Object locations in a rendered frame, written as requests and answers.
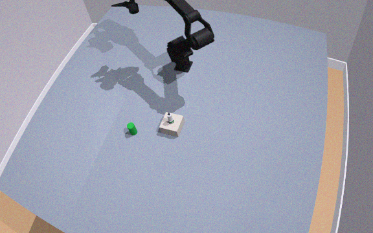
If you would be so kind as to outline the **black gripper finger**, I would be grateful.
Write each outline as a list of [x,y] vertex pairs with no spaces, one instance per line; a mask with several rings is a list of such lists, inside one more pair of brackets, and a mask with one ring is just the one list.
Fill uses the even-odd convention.
[[128,8],[128,2],[125,1],[123,3],[118,3],[118,4],[111,5],[111,6],[114,6],[114,7],[116,7],[116,6],[119,6],[119,7],[123,6],[123,7]]

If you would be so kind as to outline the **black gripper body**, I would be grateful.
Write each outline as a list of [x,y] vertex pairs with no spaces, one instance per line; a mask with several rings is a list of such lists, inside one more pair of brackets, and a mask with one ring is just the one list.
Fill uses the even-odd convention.
[[131,14],[138,13],[139,12],[138,3],[135,3],[135,0],[130,0],[128,2],[128,10],[130,11],[129,13]]

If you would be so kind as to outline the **green cylinder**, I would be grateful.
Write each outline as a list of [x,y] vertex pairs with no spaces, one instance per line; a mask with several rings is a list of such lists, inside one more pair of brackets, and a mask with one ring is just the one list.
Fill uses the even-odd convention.
[[128,127],[128,129],[129,129],[129,131],[130,131],[130,133],[131,133],[132,135],[136,135],[136,134],[137,134],[137,130],[136,130],[136,128],[135,128],[135,126],[134,126],[134,124],[133,124],[132,122],[130,122],[130,123],[127,125],[127,127]]

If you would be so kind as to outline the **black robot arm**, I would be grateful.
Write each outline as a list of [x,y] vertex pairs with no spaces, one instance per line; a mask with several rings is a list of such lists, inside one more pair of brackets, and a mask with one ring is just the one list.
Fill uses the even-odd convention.
[[[167,53],[172,62],[175,62],[174,70],[188,72],[193,64],[189,60],[189,56],[193,55],[194,50],[203,48],[204,46],[214,42],[214,33],[210,25],[201,17],[201,14],[194,10],[185,0],[165,0],[169,5],[183,17],[185,22],[185,36],[169,41],[167,44]],[[199,21],[204,24],[203,29],[191,34],[191,23]]]

